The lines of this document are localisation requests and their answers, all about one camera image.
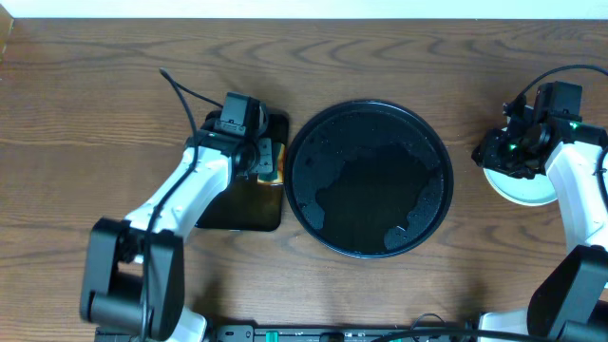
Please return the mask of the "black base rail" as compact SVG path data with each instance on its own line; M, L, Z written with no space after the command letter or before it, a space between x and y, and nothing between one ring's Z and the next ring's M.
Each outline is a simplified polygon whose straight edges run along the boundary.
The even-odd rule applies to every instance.
M224 325L212 329L203 337L204 342L369 342L396 329L367 328L289 328L254 327L251 325Z

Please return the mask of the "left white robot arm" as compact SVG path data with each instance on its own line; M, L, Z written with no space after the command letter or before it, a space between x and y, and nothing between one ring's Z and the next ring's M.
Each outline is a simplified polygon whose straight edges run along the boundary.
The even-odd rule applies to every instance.
M89 236L81 318L115 340L203 340L207 319L184 305L183 244L235 173L223 151L188 147L144 204L123 220L100 218Z

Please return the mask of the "rectangular black water tray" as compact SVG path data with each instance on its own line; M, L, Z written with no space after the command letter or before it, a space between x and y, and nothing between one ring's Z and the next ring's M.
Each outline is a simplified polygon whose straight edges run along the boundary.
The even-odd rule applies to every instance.
M263 138L286 144L289 135L288 114L270 108L270 123ZM281 222L283 184L267 186L257 183L257 176L236 177L219 193L199 217L196 227L229 231L272 232Z

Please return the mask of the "light blue plate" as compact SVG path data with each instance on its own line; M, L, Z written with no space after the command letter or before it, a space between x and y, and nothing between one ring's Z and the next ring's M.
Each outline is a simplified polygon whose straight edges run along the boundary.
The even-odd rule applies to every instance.
M489 185L503 198L523 206L543 206L557 200L557 194L545 175L516 179L484 168Z

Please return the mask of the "round black tray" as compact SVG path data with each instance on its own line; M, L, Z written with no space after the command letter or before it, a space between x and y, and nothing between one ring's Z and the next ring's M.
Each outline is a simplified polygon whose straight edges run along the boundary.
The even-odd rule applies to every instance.
M295 135L285 194L316 240L358 258L394 257L427 240L451 204L447 148L415 112L380 100L330 106Z

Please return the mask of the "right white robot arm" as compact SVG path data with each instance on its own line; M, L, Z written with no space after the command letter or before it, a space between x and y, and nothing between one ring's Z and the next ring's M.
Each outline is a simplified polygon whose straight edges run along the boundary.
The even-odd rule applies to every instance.
M527 308L485 313L479 327L506 336L604 341L607 305L607 135L582 123L493 129L474 150L482 168L514 179L549 179L560 207L568 254Z

